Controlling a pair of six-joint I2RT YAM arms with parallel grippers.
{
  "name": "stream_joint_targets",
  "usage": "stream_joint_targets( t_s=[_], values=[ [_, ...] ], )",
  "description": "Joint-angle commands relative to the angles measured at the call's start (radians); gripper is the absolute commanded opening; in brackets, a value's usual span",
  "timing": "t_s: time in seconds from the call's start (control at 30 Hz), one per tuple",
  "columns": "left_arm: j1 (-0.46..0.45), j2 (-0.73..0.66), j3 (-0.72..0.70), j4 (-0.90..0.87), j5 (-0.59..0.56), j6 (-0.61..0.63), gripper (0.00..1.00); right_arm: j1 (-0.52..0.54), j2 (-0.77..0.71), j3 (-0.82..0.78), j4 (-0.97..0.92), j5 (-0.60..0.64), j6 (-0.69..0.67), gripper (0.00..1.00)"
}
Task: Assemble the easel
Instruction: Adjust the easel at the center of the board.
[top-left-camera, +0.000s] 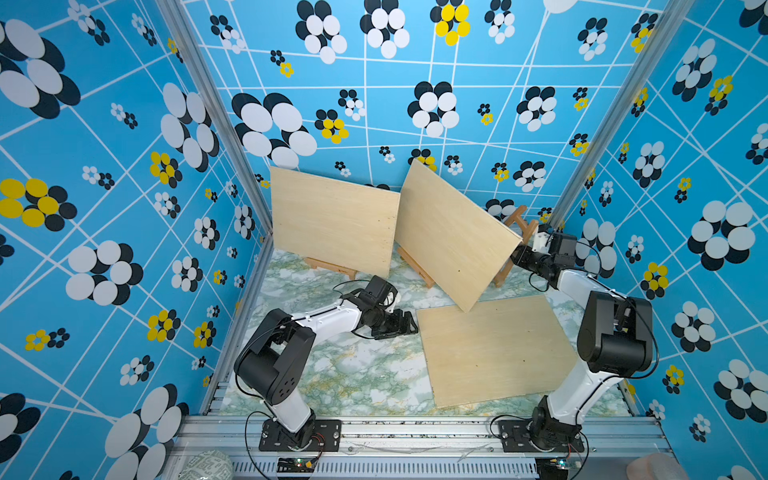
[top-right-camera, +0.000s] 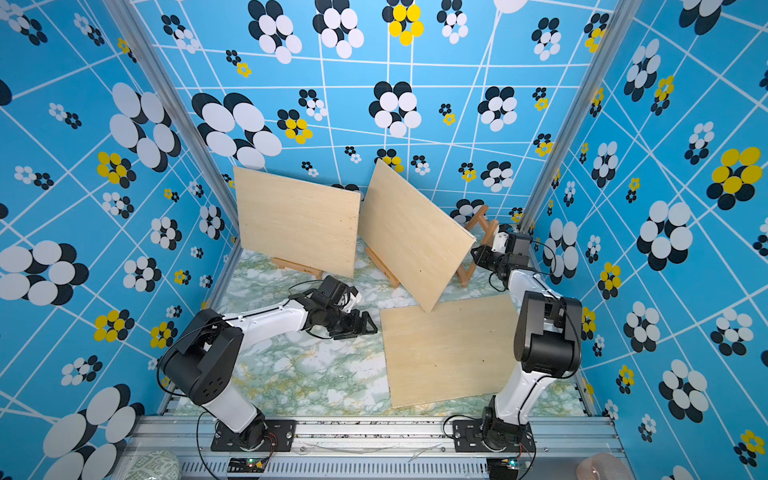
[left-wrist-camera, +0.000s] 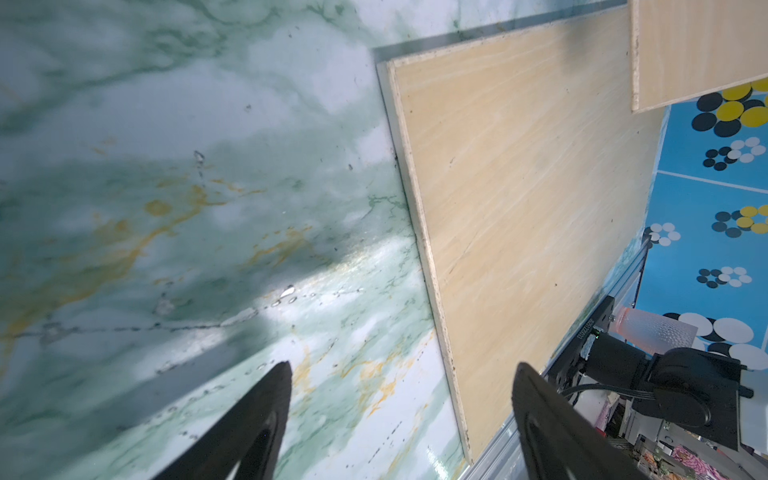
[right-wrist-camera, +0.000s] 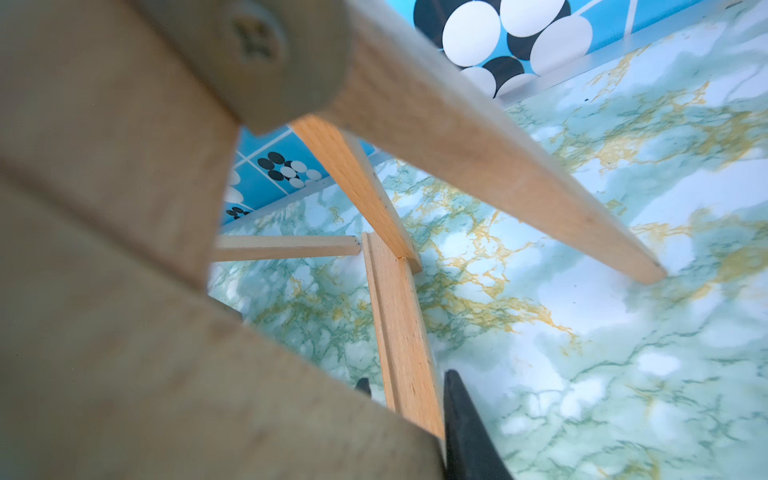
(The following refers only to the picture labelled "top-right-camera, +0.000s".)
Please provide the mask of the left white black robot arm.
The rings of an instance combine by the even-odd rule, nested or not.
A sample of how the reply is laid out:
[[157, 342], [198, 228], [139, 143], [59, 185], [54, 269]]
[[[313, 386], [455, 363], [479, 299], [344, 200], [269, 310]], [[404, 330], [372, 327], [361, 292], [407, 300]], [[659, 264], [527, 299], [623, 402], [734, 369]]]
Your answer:
[[159, 370], [181, 395], [217, 421], [215, 451], [281, 449], [285, 439], [234, 385], [240, 353], [273, 337], [326, 330], [340, 341], [378, 332], [371, 315], [357, 308], [360, 292], [332, 276], [282, 302], [241, 313], [198, 312], [158, 361]]

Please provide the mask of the plywood board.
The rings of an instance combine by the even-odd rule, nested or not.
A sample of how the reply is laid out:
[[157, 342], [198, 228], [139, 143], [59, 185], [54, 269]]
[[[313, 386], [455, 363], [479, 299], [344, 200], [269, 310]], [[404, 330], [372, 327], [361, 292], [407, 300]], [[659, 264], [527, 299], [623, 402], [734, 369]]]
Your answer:
[[359, 234], [426, 312], [433, 310], [475, 242], [384, 161], [375, 164]]
[[380, 312], [395, 408], [502, 390], [518, 364], [517, 307], [507, 294]]
[[354, 276], [361, 194], [252, 169], [234, 169], [242, 247]]

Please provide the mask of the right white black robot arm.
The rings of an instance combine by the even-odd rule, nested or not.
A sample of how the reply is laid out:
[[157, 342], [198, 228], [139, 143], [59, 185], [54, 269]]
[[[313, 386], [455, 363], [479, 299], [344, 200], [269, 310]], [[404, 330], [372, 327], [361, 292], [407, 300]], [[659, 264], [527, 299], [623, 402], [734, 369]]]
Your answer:
[[529, 265], [531, 242], [528, 235], [498, 232], [492, 244], [472, 250], [474, 263], [494, 274], [519, 306], [513, 342], [517, 364], [483, 413], [482, 438], [492, 451], [530, 438], [529, 416], [541, 394], [554, 381], [573, 376], [581, 364], [581, 303], [555, 292]]

